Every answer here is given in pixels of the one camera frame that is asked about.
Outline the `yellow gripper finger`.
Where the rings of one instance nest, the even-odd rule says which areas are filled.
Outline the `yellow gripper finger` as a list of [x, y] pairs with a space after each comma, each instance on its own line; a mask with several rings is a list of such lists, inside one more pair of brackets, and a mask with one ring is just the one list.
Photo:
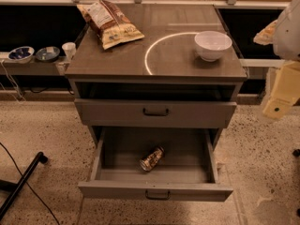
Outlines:
[[253, 41], [260, 45], [269, 45], [273, 43], [273, 35], [276, 30], [278, 21], [274, 20], [264, 27], [259, 33], [256, 34]]
[[300, 62], [286, 61], [276, 70], [272, 89], [262, 109], [264, 117], [278, 120], [300, 99]]

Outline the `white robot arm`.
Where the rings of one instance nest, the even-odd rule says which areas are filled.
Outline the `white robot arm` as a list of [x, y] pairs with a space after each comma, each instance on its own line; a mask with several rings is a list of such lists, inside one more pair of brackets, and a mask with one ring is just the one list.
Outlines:
[[300, 98], [300, 0], [292, 0], [253, 41], [261, 45], [272, 44], [274, 54], [284, 60], [262, 103], [263, 116], [278, 120]]

